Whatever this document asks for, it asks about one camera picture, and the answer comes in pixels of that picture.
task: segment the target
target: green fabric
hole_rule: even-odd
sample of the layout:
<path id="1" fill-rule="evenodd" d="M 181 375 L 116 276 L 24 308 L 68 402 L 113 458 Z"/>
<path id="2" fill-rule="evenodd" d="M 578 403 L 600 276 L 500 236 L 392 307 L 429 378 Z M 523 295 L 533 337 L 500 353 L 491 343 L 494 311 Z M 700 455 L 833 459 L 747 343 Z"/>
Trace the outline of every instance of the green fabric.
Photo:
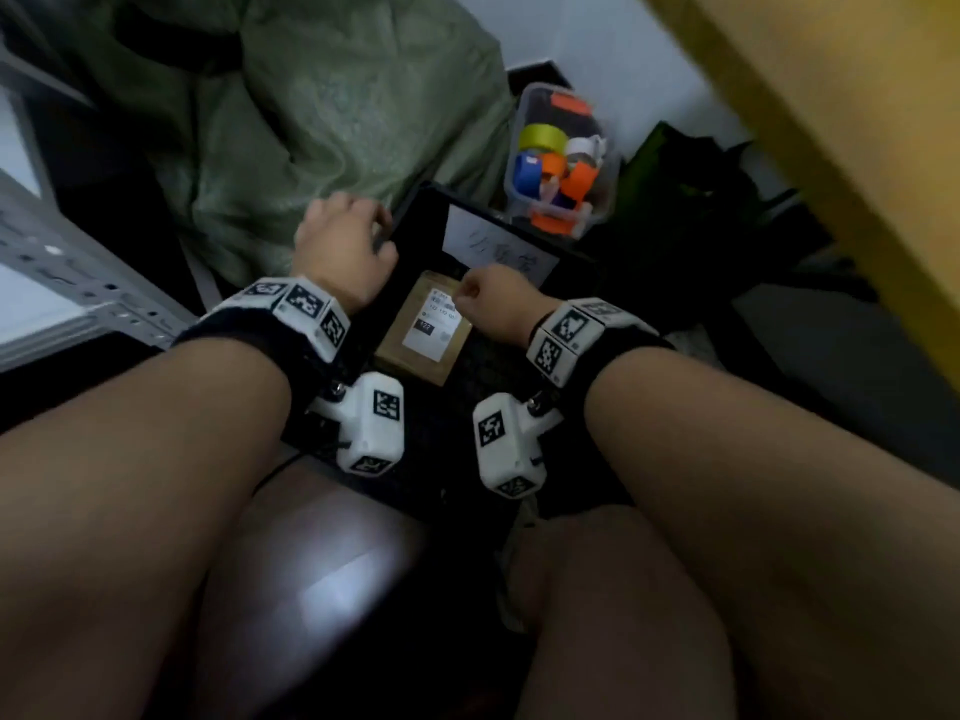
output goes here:
<path id="1" fill-rule="evenodd" d="M 122 2 L 239 33 L 242 68 L 198 75 L 136 54 L 114 36 Z M 88 0 L 65 24 L 191 247 L 235 285 L 286 273 L 313 198 L 394 205 L 428 178 L 485 204 L 502 177 L 513 101 L 499 46 L 453 0 Z"/>

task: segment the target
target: wristband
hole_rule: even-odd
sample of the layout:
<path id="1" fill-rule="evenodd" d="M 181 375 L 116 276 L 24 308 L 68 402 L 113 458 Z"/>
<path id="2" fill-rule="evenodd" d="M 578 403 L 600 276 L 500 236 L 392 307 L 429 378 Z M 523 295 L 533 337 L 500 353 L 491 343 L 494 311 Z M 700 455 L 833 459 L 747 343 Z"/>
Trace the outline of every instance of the wristband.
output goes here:
<path id="1" fill-rule="evenodd" d="M 174 344 L 201 338 L 240 341 L 287 377 L 291 414 L 306 410 L 333 378 L 350 320 L 336 298 L 306 278 L 261 278 L 216 306 Z"/>
<path id="2" fill-rule="evenodd" d="M 600 298 L 563 303 L 531 334 L 527 360 L 557 389 L 560 410 L 583 418 L 587 391 L 621 354 L 634 349 L 673 346 L 636 315 Z"/>

